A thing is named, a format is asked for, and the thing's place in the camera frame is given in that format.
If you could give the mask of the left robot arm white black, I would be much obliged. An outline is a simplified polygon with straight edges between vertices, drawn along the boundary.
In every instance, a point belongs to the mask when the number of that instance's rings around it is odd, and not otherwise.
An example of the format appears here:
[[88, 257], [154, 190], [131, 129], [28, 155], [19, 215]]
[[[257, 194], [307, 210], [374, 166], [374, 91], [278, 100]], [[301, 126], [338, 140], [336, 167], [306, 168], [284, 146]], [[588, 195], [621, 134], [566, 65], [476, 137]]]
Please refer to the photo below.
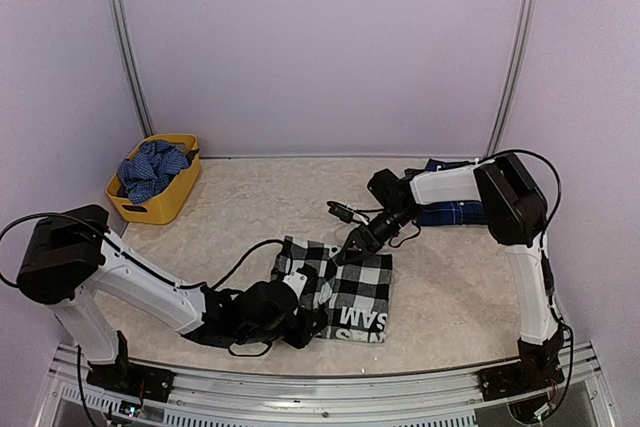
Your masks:
[[30, 300], [48, 306], [78, 344], [92, 386], [140, 400], [167, 400], [170, 370], [134, 363], [125, 335], [95, 302], [103, 291], [163, 322], [182, 338], [230, 351], [282, 340], [305, 347], [327, 324], [304, 306], [317, 284], [309, 267], [259, 281], [245, 291], [188, 284], [146, 261], [112, 231], [109, 214], [90, 204], [64, 213], [31, 215], [35, 226], [15, 281]]

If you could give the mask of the yellow plastic basket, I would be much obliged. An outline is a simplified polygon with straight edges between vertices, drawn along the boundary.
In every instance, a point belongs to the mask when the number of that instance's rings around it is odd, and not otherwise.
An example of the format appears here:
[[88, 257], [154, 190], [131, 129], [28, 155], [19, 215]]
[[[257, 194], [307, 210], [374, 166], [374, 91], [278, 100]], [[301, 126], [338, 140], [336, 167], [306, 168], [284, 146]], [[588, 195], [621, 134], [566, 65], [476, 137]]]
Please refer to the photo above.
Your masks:
[[106, 194], [124, 220], [166, 225], [177, 217], [200, 171], [196, 136], [154, 135], [121, 162]]

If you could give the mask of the blue plaid shirt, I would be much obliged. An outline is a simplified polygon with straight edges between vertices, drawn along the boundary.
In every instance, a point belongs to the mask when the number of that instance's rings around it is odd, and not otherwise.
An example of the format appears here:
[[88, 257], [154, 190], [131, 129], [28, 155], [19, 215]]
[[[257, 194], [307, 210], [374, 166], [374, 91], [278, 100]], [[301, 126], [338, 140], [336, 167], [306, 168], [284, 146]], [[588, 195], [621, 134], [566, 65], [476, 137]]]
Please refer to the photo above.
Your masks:
[[480, 201], [455, 200], [423, 206], [413, 224], [416, 227], [486, 226], [487, 218]]

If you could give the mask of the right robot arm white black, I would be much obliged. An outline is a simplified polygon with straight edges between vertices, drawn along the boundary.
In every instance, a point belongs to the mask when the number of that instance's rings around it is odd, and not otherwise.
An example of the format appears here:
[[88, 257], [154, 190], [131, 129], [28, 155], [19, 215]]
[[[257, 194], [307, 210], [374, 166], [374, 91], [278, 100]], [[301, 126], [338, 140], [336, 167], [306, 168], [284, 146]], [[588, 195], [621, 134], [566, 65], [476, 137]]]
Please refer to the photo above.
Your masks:
[[367, 188], [382, 211], [352, 230], [335, 256], [339, 265], [377, 254], [420, 210], [433, 203], [481, 203], [493, 239], [504, 246], [520, 307], [518, 361], [479, 371], [484, 400], [550, 388], [564, 379], [559, 353], [567, 325], [553, 303], [555, 284], [546, 231], [555, 213], [541, 189], [511, 149], [484, 160], [438, 171], [376, 172]]

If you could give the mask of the black white checked shirt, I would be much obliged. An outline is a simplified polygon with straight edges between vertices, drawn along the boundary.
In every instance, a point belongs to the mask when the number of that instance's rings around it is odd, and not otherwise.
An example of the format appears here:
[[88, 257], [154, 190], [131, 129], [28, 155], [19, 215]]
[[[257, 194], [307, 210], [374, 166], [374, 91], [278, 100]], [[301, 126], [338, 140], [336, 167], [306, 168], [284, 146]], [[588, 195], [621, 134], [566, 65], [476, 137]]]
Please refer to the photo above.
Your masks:
[[393, 258], [375, 255], [338, 266], [332, 260], [338, 251], [337, 246], [287, 236], [271, 277], [282, 280], [293, 272], [307, 277], [302, 295], [313, 294], [328, 314], [327, 327], [315, 338], [380, 344], [386, 340]]

